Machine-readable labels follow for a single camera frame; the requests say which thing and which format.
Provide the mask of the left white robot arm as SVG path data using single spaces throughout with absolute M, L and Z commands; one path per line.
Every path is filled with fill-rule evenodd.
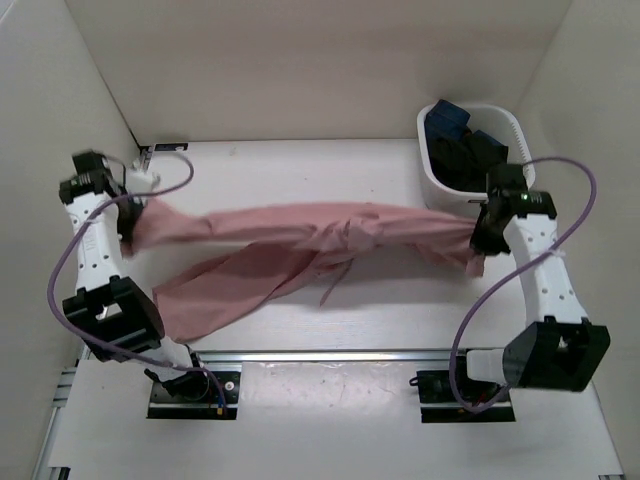
M 210 377 L 196 367 L 190 349 L 171 340 L 158 309 L 127 276 L 122 254 L 158 183 L 136 169 L 116 179 L 109 157 L 87 150 L 72 157 L 74 175 L 61 181 L 59 198 L 72 223 L 77 252 L 74 293 L 62 311 L 102 362 L 137 361 L 156 382 L 175 382 L 188 400 L 206 395 Z

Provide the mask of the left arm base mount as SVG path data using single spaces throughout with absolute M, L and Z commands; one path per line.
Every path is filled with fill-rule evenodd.
M 147 408 L 148 419 L 220 420 L 237 419 L 241 391 L 240 365 L 214 369 L 217 383 L 204 373 L 186 374 L 160 382 L 160 378 L 145 369 L 152 381 Z

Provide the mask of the pink trousers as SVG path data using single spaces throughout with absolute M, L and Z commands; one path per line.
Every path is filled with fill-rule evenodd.
M 470 245 L 474 227 L 473 220 L 449 213 L 375 203 L 285 204 L 194 216 L 152 199 L 120 245 L 131 257 L 164 245 L 240 244 L 153 288 L 166 334 L 188 343 L 319 278 L 342 279 L 356 258 L 382 247 L 408 247 L 427 263 L 480 277 L 485 258 Z

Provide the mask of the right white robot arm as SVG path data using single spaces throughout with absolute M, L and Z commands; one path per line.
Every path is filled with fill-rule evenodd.
M 487 200 L 471 236 L 485 256 L 513 256 L 525 299 L 524 330 L 505 347 L 471 350 L 449 375 L 460 399 L 486 382 L 512 388 L 583 391 L 610 346 L 606 327 L 594 325 L 580 304 L 557 248 L 557 211 L 551 195 L 528 188 L 519 164 L 487 175 Z

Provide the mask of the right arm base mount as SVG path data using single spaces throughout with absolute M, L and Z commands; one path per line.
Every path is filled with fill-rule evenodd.
M 472 380 L 468 377 L 465 355 L 458 355 L 456 358 L 456 384 L 462 399 L 474 407 L 483 405 L 500 391 L 498 384 Z M 516 421 L 508 394 L 481 413 L 473 413 L 464 409 L 451 390 L 447 369 L 418 370 L 409 380 L 409 385 L 417 389 L 423 424 L 512 423 Z

